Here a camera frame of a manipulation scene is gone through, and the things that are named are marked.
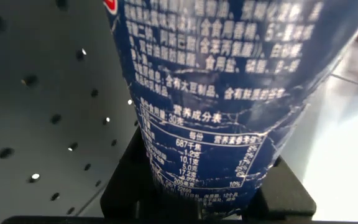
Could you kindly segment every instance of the white pegboard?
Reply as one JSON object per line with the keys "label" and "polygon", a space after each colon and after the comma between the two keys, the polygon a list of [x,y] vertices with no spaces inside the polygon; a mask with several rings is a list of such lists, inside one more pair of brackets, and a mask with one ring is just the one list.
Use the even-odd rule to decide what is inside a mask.
{"label": "white pegboard", "polygon": [[78,215],[136,116],[100,1],[0,0],[0,222]]}

